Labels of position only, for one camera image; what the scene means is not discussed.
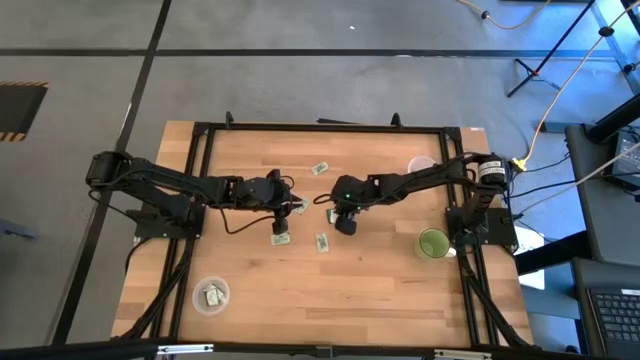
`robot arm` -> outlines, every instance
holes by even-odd
[[[467,165],[478,164],[478,179],[468,177]],[[391,205],[403,200],[409,194],[440,185],[457,184],[473,192],[471,200],[465,203],[464,223],[474,226],[489,207],[495,195],[504,192],[507,186],[504,163],[493,154],[471,154],[453,158],[442,165],[411,172],[405,175],[378,174],[359,180],[350,175],[338,178],[329,197],[335,203],[338,215],[336,229],[343,234],[356,232],[355,215],[374,205]],[[319,198],[315,203],[322,203]]]
[[[86,183],[95,192],[122,191],[156,208],[158,214],[127,211],[140,224],[150,216],[161,217],[176,226],[195,223],[197,208],[273,212],[274,233],[287,230],[286,217],[300,206],[289,185],[275,169],[265,178],[245,180],[239,176],[199,178],[161,167],[123,152],[105,151],[93,157]],[[159,188],[172,190],[171,195]]]

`concrete floor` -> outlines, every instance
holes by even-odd
[[[538,6],[476,3],[509,23]],[[160,4],[2,0],[0,47],[144,48]],[[613,7],[615,1],[599,4]],[[454,0],[401,5],[383,0],[175,1],[160,47],[549,49],[582,7],[553,4],[529,26],[504,32]],[[563,48],[588,49],[597,29],[587,14]],[[604,42],[601,49],[607,49]],[[538,60],[526,61],[535,65]],[[553,60],[544,75],[562,83],[577,63]],[[93,205],[83,183],[90,156],[113,147],[140,65],[140,58],[0,57],[0,79],[51,82],[27,139],[0,143],[0,217],[40,233],[34,241],[4,237],[0,242],[0,348],[46,341]],[[524,75],[508,58],[158,58],[127,150],[153,159],[167,120],[222,121],[227,110],[239,122],[309,123],[325,117],[368,124],[387,124],[399,112],[410,125],[484,127],[493,151],[522,156],[555,95],[544,83],[530,83],[507,99],[504,94]],[[615,62],[589,61],[549,120],[592,122],[631,95]],[[560,159],[566,152],[563,140],[561,134],[541,135],[529,166]],[[516,192],[572,176],[567,162],[519,177]],[[514,201],[514,211],[549,193]],[[138,206],[119,196],[115,203]],[[571,216],[558,219],[558,213]],[[533,209],[524,220],[556,238],[584,227],[575,192]],[[108,338],[132,233],[127,219],[108,215],[70,341]],[[545,326],[538,329],[544,333]],[[553,334],[557,343],[574,341],[563,333]]]

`paper money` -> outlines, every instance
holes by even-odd
[[[302,206],[300,206],[299,208],[295,208],[293,209],[293,211],[297,212],[298,214],[302,215],[302,213],[307,210],[307,207],[309,207],[309,204],[311,204],[311,201],[307,198],[302,199]]]
[[[327,221],[329,224],[335,224],[338,219],[338,214],[336,214],[335,209],[327,209]]]
[[[291,242],[289,233],[282,233],[280,235],[271,235],[271,245],[285,245]]]
[[[204,288],[202,291],[204,291],[205,298],[207,299],[207,305],[209,306],[220,305],[226,301],[224,292],[213,284],[209,284],[209,286]]]
[[[327,170],[329,170],[329,164],[327,164],[325,161],[321,162],[320,164],[314,165],[311,168],[311,172],[313,173],[313,175],[320,175]]]
[[[329,252],[329,239],[327,238],[327,234],[316,234],[316,246],[320,253]]]

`clear plastic bowl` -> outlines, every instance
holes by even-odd
[[[207,298],[203,290],[210,284],[215,285],[224,293],[225,301],[223,301],[222,304],[214,306],[209,306],[209,304],[207,304]],[[224,279],[217,276],[209,276],[200,280],[196,284],[195,288],[193,288],[192,299],[193,307],[195,307],[200,314],[206,316],[216,315],[221,313],[222,310],[227,307],[227,304],[231,300],[231,289],[229,289],[229,285],[224,281]]]
[[[409,166],[407,166],[407,172],[414,172],[426,168],[430,168],[433,165],[437,164],[435,160],[428,156],[416,156],[409,161]]]

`wooden table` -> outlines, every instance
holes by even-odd
[[[157,164],[184,170],[193,122],[167,123]],[[487,152],[484,130],[462,129],[465,151]],[[329,192],[338,176],[405,173],[409,159],[440,161],[438,138],[418,134],[291,131],[216,131],[209,175],[265,176],[279,168],[295,179],[293,192],[312,199]],[[196,158],[193,174],[199,173]],[[311,166],[330,170],[314,176]],[[446,188],[410,195],[392,206],[377,206],[357,217],[354,236],[327,223],[331,204],[311,205],[289,216],[291,243],[270,244],[265,221],[227,235],[220,213],[207,209],[196,242],[180,323],[179,339],[240,343],[468,347],[460,275],[455,258],[423,261],[413,250],[427,228],[446,231]],[[263,213],[227,211],[236,229]],[[329,237],[330,251],[318,253],[315,234]],[[156,295],[168,241],[152,240],[132,257],[113,335],[128,330]],[[527,314],[512,257],[484,246],[492,297],[520,336],[531,342]],[[219,315],[203,316],[192,305],[195,284],[224,278],[230,302]],[[167,306],[162,334],[171,318]],[[475,305],[486,339],[482,306]]]

